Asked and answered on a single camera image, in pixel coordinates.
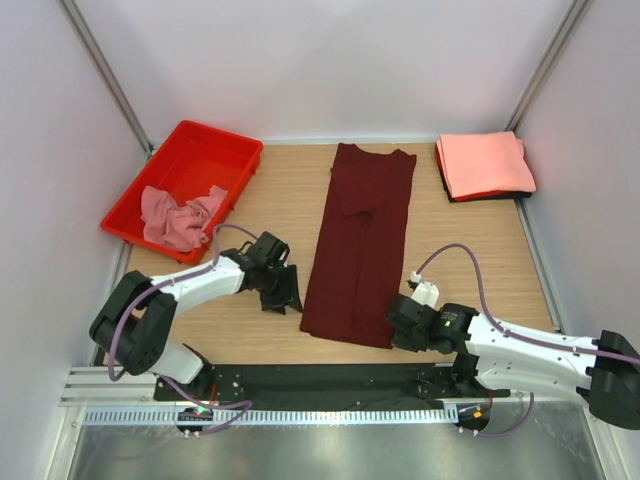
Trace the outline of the dark maroon t shirt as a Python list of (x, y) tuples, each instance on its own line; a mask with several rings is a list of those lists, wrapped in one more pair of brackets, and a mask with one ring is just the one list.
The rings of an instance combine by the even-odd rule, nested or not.
[(301, 331), (388, 348), (385, 311), (399, 292), (417, 158), (337, 147), (306, 290)]

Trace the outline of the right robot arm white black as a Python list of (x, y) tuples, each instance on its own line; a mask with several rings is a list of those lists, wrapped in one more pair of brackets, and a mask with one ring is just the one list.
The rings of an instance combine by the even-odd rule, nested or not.
[(464, 305), (434, 309), (405, 295), (385, 317), (393, 346), (454, 355), (450, 382), (462, 396), (533, 393), (585, 405), (615, 427), (639, 427), (639, 353), (619, 333), (566, 336), (493, 320)]

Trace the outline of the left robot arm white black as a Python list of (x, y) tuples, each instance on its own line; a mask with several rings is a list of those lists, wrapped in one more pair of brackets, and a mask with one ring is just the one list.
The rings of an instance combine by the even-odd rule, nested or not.
[(259, 294), (263, 311), (281, 315), (303, 310), (297, 267), (288, 262), (288, 244), (269, 232), (239, 248), (215, 249), (207, 263), (177, 274), (125, 274), (89, 328), (89, 337), (108, 354), (111, 379), (121, 372), (152, 373), (191, 400), (215, 385), (214, 366), (195, 349), (170, 341), (174, 321), (188, 310), (244, 291)]

